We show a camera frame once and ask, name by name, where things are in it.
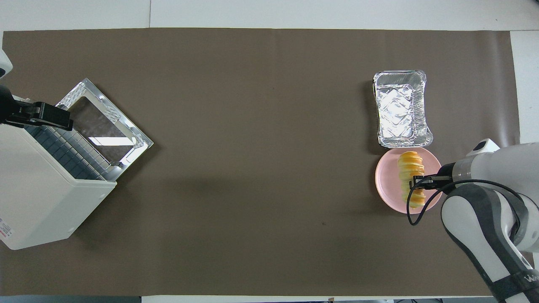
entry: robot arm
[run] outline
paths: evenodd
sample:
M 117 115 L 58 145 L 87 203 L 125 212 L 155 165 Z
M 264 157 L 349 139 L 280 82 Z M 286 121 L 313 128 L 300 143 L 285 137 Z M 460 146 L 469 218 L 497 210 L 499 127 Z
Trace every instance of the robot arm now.
M 441 211 L 445 230 L 500 302 L 539 302 L 539 272 L 513 243 L 516 240 L 526 250 L 539 233 L 537 228 L 528 228 L 525 216 L 537 219 L 539 210 L 530 199 L 522 198 L 525 205 L 509 192 L 466 184 L 449 194 Z
M 3 50 L 0 50 L 0 78 L 11 71 L 13 65 Z
M 0 50 L 0 78 L 11 71 L 13 65 L 4 51 Z M 0 124 L 16 127 L 24 125 L 48 125 L 65 130 L 73 128 L 70 113 L 61 108 L 43 102 L 15 100 L 9 89 L 0 85 Z
M 539 272 L 520 253 L 539 251 L 538 154 L 538 143 L 500 149 L 486 139 L 466 158 L 411 182 L 447 194 L 444 228 L 500 302 L 539 302 Z

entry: white table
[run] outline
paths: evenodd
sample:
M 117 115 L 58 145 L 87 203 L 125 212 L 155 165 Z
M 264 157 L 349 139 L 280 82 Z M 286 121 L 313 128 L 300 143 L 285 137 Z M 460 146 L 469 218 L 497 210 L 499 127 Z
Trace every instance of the white table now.
M 521 142 L 539 141 L 534 123 L 539 117 L 539 3 L 534 0 L 0 0 L 0 46 L 3 31 L 144 27 L 511 31 Z M 153 296 L 143 302 L 324 301 L 332 295 Z

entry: foil container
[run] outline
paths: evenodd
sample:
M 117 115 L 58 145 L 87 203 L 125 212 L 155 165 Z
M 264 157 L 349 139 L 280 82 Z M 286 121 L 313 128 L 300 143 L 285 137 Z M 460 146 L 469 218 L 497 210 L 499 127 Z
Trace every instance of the foil container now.
M 374 75 L 381 146 L 424 147 L 432 143 L 425 118 L 426 81 L 423 71 L 383 71 Z

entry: black cable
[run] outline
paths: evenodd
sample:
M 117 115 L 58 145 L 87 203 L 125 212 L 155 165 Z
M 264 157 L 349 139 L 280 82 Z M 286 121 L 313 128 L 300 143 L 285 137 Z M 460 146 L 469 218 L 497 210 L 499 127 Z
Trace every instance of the black cable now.
M 509 191 L 511 194 L 513 194 L 515 197 L 517 197 L 520 201 L 522 201 L 522 203 L 524 203 L 524 200 L 522 200 L 522 197 L 518 195 L 518 193 L 514 190 L 512 190 L 511 188 L 503 185 L 503 184 L 500 184 L 500 183 L 497 183 L 497 182 L 493 182 L 493 181 L 489 181 L 489 180 L 480 180 L 480 179 L 468 179 L 468 180 L 460 180 L 460 181 L 455 181 L 455 182 L 451 182 L 451 183 L 448 183 L 442 187 L 440 187 L 438 190 L 436 190 L 436 192 L 434 193 L 434 195 L 432 195 L 428 200 L 427 202 L 425 203 L 425 205 L 423 206 L 423 208 L 421 209 L 421 212 L 419 213 L 419 216 L 417 217 L 416 221 L 413 222 L 412 221 L 412 217 L 410 216 L 410 198 L 412 197 L 412 193 L 413 191 L 417 188 L 418 185 L 420 185 L 421 183 L 427 181 L 427 178 L 430 177 L 430 176 L 425 176 L 424 178 L 422 178 L 421 180 L 419 180 L 416 184 L 414 184 L 412 186 L 412 188 L 410 189 L 410 192 L 408 193 L 408 199 L 406 199 L 406 216 L 408 217 L 408 222 L 410 222 L 411 225 L 415 226 L 419 223 L 419 221 L 421 220 L 421 218 L 423 217 L 423 215 L 425 214 L 425 211 L 427 211 L 427 207 L 429 207 L 429 204 L 431 204 L 432 200 L 438 196 L 441 192 L 443 192 L 444 190 L 446 189 L 449 189 L 450 187 L 454 186 L 454 185 L 457 185 L 457 184 L 463 184 L 463 183 L 485 183 L 485 184 L 490 184 L 490 185 L 494 185 L 494 186 L 497 186 L 499 188 L 503 188 L 504 190 L 506 191 Z M 516 222 L 519 226 L 520 226 L 520 221 L 518 220 L 518 217 L 517 217 L 517 222 Z

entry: bread roll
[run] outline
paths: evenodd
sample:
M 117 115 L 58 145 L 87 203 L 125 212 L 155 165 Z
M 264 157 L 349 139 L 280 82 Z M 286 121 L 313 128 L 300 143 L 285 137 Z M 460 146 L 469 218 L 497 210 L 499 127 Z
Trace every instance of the bread roll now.
M 401 181 L 401 189 L 403 191 L 403 200 L 406 202 L 410 193 L 410 181 L 414 176 L 423 176 L 425 167 L 423 166 L 423 158 L 417 152 L 407 151 L 400 155 L 397 165 L 399 167 L 399 179 Z M 416 189 L 410 197 L 410 207 L 417 208 L 425 205 L 425 194 L 423 189 Z

